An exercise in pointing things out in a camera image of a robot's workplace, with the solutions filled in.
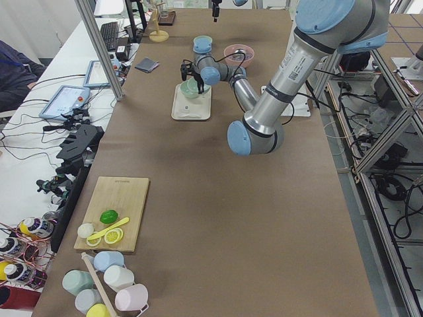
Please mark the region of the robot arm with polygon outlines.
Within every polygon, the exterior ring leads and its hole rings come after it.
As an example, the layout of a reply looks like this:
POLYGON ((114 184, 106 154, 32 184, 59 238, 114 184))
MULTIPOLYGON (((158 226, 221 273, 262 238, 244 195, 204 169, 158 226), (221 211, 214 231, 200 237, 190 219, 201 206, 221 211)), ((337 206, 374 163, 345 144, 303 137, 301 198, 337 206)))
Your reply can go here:
POLYGON ((241 65, 217 62, 209 41, 194 44, 194 59, 180 67, 181 77, 194 77, 198 91, 204 85, 227 81, 239 106, 241 120, 232 122, 227 142, 237 155, 268 154, 284 140, 280 116, 319 61, 334 52, 366 52, 384 45, 388 35, 389 1, 300 1, 293 30, 293 44, 264 92, 257 95, 241 65))

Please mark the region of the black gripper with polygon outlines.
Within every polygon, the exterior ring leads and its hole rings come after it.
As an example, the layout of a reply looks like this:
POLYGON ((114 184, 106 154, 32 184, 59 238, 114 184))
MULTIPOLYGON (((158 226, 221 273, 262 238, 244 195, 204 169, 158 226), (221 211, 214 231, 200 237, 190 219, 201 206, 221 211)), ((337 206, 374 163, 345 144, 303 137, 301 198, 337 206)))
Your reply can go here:
POLYGON ((197 81, 198 94, 204 93, 204 81, 201 78, 200 74, 194 69, 194 64, 192 61, 183 59, 180 66, 181 79, 183 81, 187 80, 187 76, 192 76, 197 81))
POLYGON ((213 21, 217 22, 217 19, 219 18, 219 11, 220 11, 220 3, 221 0, 212 0, 212 17, 213 17, 213 21))

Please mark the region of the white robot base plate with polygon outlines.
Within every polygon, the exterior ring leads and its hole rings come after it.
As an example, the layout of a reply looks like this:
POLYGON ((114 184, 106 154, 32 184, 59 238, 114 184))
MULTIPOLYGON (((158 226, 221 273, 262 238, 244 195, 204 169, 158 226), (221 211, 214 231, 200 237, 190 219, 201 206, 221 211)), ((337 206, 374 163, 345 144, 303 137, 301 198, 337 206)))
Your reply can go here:
POLYGON ((293 106, 288 105, 282 113, 282 116, 290 117, 293 115, 294 117, 309 117, 311 115, 308 98, 304 96, 306 93, 304 86, 300 88, 300 93, 301 94, 298 94, 291 102, 293 106))

